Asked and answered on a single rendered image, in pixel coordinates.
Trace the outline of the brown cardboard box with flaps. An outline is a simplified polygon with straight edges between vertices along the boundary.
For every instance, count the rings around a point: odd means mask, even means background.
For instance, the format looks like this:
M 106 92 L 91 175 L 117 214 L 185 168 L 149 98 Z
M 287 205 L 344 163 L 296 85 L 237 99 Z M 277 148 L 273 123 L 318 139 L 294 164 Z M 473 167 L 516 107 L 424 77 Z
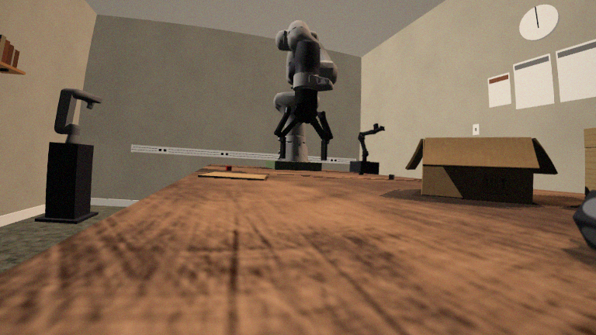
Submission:
M 558 174 L 531 137 L 425 137 L 405 169 L 422 158 L 421 194 L 429 196 L 532 204 L 533 171 Z

